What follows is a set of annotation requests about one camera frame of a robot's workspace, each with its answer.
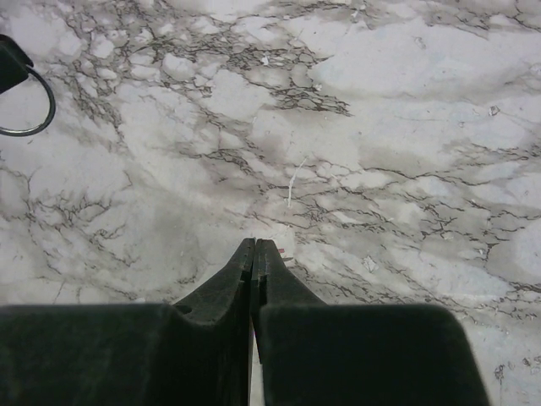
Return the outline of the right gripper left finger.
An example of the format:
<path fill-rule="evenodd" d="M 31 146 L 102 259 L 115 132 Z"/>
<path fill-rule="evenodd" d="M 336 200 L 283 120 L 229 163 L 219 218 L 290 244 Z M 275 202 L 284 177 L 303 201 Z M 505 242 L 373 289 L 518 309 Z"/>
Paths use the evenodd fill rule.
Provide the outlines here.
<path fill-rule="evenodd" d="M 2 404 L 248 404 L 254 251 L 175 304 L 2 307 Z"/>

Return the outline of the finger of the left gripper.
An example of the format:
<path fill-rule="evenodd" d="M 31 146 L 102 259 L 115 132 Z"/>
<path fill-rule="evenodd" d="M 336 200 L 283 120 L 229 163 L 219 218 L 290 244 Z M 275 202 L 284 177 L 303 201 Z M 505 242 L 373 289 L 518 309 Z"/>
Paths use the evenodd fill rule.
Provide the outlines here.
<path fill-rule="evenodd" d="M 0 93 L 4 93 L 29 78 L 28 67 L 34 64 L 22 48 L 9 36 L 0 35 Z"/>

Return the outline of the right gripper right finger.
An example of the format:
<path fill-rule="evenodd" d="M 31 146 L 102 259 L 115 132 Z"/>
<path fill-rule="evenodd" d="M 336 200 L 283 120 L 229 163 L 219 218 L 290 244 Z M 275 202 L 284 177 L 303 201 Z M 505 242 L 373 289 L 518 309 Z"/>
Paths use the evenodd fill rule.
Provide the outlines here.
<path fill-rule="evenodd" d="M 486 405 L 462 326 L 430 304 L 324 303 L 274 242 L 255 245 L 253 317 L 268 405 Z"/>

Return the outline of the pink strap keyring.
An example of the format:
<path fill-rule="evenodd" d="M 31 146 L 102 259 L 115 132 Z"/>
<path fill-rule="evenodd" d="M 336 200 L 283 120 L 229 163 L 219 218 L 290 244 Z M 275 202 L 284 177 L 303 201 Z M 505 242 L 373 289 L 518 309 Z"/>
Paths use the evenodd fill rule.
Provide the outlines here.
<path fill-rule="evenodd" d="M 1 94 L 1 135 L 30 137 L 47 129 L 55 117 L 51 86 L 33 68 L 27 73 L 26 81 Z"/>

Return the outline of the red tag key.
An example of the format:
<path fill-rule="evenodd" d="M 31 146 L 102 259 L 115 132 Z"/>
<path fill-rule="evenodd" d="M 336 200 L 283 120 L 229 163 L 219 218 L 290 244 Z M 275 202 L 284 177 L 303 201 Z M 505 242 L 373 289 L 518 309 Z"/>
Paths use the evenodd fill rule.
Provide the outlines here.
<path fill-rule="evenodd" d="M 289 262 L 289 261 L 294 260 L 294 254 L 295 254 L 294 249 L 279 248 L 278 252 L 284 262 Z"/>

